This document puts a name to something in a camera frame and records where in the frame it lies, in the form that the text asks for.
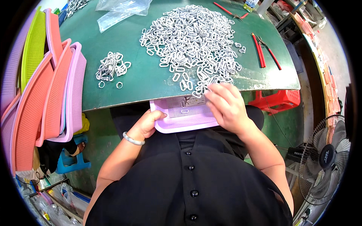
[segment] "pliers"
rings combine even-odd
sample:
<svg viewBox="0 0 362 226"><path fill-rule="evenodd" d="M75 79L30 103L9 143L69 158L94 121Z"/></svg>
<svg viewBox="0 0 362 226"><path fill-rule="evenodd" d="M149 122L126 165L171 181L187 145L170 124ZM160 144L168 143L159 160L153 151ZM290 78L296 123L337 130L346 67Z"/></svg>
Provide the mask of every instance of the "pliers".
<svg viewBox="0 0 362 226"><path fill-rule="evenodd" d="M263 45L265 48L268 49L270 55L273 57L275 63L277 64L278 69L281 70L282 67L280 66L277 58L275 57L275 55L273 54L273 52L271 51L271 49L266 45L265 42L263 42L263 40L261 39L260 36L257 36L257 35L256 35L256 38L258 39L258 43L256 43L256 45L257 45L257 49L258 49L258 54L259 54L259 51L260 51L259 58L260 58L261 67L262 67L262 68L265 68L265 67L266 67L264 54L263 54L263 51L262 51L262 48L261 48L261 45Z"/></svg>
<svg viewBox="0 0 362 226"><path fill-rule="evenodd" d="M232 15L233 18L239 18L241 21L243 21L242 19L244 19L249 13L244 14L243 16L238 16L237 14L231 13L230 11L228 11L227 9L225 9L224 7L222 7L221 5L217 4L216 2L214 2L215 5L217 5L218 7L220 7L222 10L224 10L225 12L227 12L228 14Z"/></svg>

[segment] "woman's left hand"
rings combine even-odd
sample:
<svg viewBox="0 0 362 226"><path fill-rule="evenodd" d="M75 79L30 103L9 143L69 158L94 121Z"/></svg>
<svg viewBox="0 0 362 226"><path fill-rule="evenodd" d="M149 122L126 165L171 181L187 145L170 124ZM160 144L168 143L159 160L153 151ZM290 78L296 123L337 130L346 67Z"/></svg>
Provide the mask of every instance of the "woman's left hand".
<svg viewBox="0 0 362 226"><path fill-rule="evenodd" d="M167 117L167 114L162 111L156 110L151 112L151 110L148 109L127 132L127 136L137 141L144 141L145 138L149 138L156 131L155 121L165 117Z"/></svg>

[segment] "stool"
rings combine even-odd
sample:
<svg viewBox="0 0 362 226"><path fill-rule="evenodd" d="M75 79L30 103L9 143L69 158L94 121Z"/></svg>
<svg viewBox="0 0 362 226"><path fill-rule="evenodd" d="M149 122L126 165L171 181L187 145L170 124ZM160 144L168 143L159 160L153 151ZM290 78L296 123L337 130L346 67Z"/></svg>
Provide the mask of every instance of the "stool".
<svg viewBox="0 0 362 226"><path fill-rule="evenodd" d="M75 143L78 145L82 142L87 143L88 137L84 134L78 134L73 136ZM58 165L55 172L57 174L65 174L75 170L81 170L91 167L91 162L84 162L83 153L76 155L77 161L74 161L73 156L66 156L65 149L62 150L58 159Z"/></svg>
<svg viewBox="0 0 362 226"><path fill-rule="evenodd" d="M255 94L255 100L250 101L248 104L269 112L269 115L272 113L276 114L299 106L299 90L279 90L277 93L266 97L262 97L261 91L257 91ZM277 105L279 106L275 109L269 108Z"/></svg>

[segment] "yellow cloth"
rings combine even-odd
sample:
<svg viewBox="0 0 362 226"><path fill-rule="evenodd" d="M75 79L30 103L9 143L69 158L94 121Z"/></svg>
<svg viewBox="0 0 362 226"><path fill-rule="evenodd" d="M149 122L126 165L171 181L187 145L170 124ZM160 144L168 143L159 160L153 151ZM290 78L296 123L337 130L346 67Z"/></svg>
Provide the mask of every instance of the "yellow cloth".
<svg viewBox="0 0 362 226"><path fill-rule="evenodd" d="M88 130L89 130L89 120L85 117L85 114L82 113L82 128L79 131L73 133L73 135L81 134Z"/></svg>

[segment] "green workbench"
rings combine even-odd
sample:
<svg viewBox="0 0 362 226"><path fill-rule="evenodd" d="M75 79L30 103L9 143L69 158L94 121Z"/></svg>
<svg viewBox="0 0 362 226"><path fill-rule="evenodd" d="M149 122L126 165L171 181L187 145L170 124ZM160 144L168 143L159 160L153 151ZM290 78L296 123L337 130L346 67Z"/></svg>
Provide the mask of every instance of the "green workbench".
<svg viewBox="0 0 362 226"><path fill-rule="evenodd" d="M98 0L90 1L84 8L66 19L60 26L62 41L67 38L73 42L80 42L82 53L87 59L84 75L82 110L113 107L151 99L189 95L191 91L180 90L178 82L172 81L173 73L169 68L159 67L160 57L156 54L149 56L146 47L141 47L139 39L143 28L149 29L151 22L162 13L171 11L176 7L189 4L202 5L212 11L221 12L227 18L230 15L213 4L213 1L197 0L153 0L147 16L131 16L112 26L102 34L99 32L97 19L108 11L95 11ZM229 11L244 15L246 11L241 5L219 1ZM262 19L256 13L250 13L243 21L234 19L231 25L235 30L234 42L246 47L246 53L241 54L233 45L238 58L235 60L242 65L242 70L233 76L234 85L239 90L277 90L300 89L299 80L288 50L279 33L268 20ZM257 51L250 35L254 32L260 35L265 43L275 54L282 70L279 71L269 52L264 49L267 67L260 68ZM123 61L130 61L132 66L125 75L115 77L112 82L106 82L104 88L98 88L99 80L95 73L100 65L100 60L108 52L120 52ZM196 67L187 69L193 84L196 84ZM117 89L117 82L123 83L123 88Z"/></svg>

